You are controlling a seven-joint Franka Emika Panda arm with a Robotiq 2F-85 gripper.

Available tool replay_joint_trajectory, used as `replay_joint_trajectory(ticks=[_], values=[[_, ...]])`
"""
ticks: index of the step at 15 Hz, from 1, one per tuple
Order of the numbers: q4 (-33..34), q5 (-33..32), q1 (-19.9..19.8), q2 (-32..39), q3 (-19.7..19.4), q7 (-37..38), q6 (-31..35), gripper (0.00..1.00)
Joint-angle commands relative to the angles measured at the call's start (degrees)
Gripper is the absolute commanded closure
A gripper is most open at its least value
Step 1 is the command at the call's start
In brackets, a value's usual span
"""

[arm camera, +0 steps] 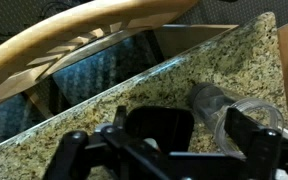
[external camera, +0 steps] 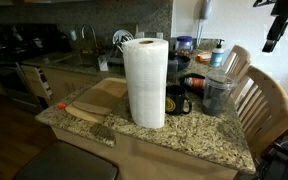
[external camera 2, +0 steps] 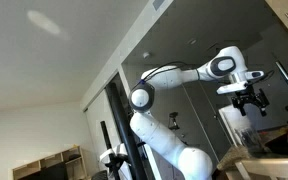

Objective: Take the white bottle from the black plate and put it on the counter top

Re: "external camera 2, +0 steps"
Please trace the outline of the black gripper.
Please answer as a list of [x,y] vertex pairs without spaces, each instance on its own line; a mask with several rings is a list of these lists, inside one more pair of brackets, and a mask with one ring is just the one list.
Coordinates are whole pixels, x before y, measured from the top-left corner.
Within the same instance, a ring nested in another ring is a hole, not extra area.
[[266,107],[270,104],[266,101],[266,95],[262,89],[258,93],[255,92],[253,87],[247,87],[245,90],[237,91],[235,96],[231,98],[234,108],[239,108],[241,115],[246,116],[244,109],[245,104],[253,104],[260,108],[260,113],[264,117],[267,115]]

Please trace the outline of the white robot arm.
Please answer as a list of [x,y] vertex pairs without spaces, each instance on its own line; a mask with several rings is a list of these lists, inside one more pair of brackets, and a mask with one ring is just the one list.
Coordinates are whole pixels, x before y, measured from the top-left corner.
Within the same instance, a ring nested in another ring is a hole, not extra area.
[[185,180],[212,180],[213,163],[203,150],[183,143],[169,128],[161,124],[151,113],[155,93],[178,87],[193,81],[217,81],[229,79],[227,85],[217,89],[219,94],[233,93],[233,107],[245,113],[246,103],[261,111],[269,104],[265,94],[256,94],[253,85],[265,77],[265,73],[250,71],[240,49],[223,48],[204,65],[182,70],[180,61],[173,61],[145,71],[130,91],[129,105],[134,111],[130,121],[132,131],[154,151],[183,174]]

